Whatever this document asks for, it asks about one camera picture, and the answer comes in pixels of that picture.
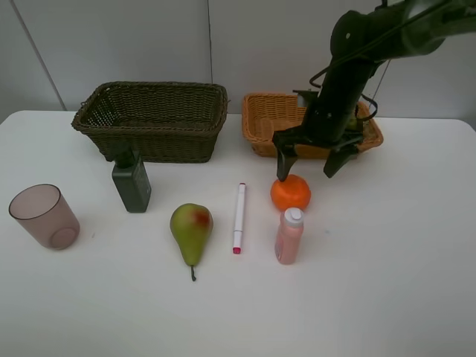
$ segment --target white marker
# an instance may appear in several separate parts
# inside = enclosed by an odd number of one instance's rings
[[[235,217],[235,229],[233,231],[233,253],[241,253],[241,240],[243,237],[243,217],[245,215],[245,191],[246,184],[239,184],[237,197],[237,215]]]

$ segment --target pink plastic bottle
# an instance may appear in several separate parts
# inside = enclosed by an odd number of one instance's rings
[[[292,264],[299,251],[300,238],[304,232],[304,212],[299,208],[288,208],[281,214],[274,251],[281,264]]]

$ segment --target pear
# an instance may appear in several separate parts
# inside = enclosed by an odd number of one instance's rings
[[[193,268],[200,263],[212,229],[213,218],[210,211],[193,203],[180,206],[170,218],[170,230],[185,263],[191,268],[193,281],[196,280]]]
[[[348,130],[357,130],[357,118],[355,116],[352,116],[350,118],[346,129],[348,129]]]

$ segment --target bottle cap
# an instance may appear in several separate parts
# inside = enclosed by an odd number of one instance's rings
[[[116,163],[116,166],[120,169],[125,169],[134,165],[134,153],[129,143],[125,141],[119,141],[113,143],[111,146],[112,158]]]
[[[304,212],[299,208],[288,208],[284,212],[286,223],[293,228],[301,228],[304,226]]]

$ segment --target wicker basket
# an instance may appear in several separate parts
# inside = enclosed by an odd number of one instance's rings
[[[152,162],[210,160],[227,114],[226,89],[202,83],[112,82],[99,86],[74,117],[106,157],[128,141]]]
[[[253,151],[260,156],[276,157],[272,138],[274,131],[298,126],[303,121],[305,108],[298,107],[297,95],[249,94],[243,101],[242,130],[251,143]],[[369,109],[358,104],[358,117],[365,118]],[[364,142],[358,145],[359,152],[382,145],[384,138],[374,119],[364,123]],[[327,158],[328,149],[296,145],[300,158]]]

